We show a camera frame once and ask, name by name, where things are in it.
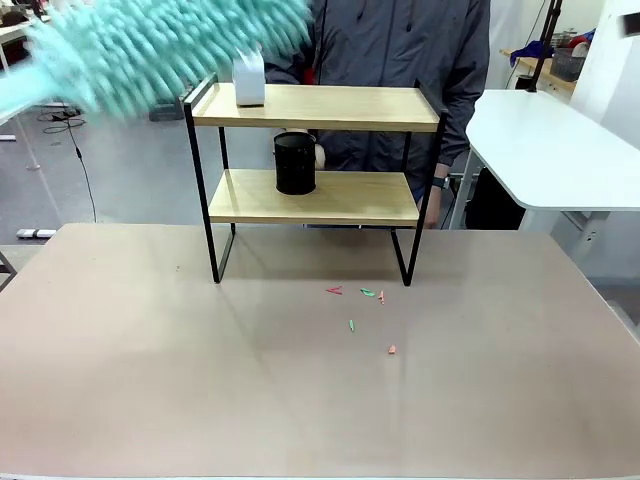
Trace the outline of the person right hand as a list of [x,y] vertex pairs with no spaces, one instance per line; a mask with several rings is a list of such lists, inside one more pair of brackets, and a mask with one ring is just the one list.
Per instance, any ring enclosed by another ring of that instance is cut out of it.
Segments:
[[301,129],[301,128],[286,128],[285,132],[297,132],[297,133],[305,133],[311,136],[314,139],[314,147],[315,147],[315,169],[316,170],[324,170],[326,155],[323,146],[316,139],[316,135],[309,130]]

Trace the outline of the person left hand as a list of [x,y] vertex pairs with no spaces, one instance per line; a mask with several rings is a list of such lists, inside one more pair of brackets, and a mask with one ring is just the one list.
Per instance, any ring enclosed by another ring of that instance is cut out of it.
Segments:
[[441,210],[442,189],[432,187],[430,189],[429,202],[425,216],[425,227],[435,228],[438,225]]

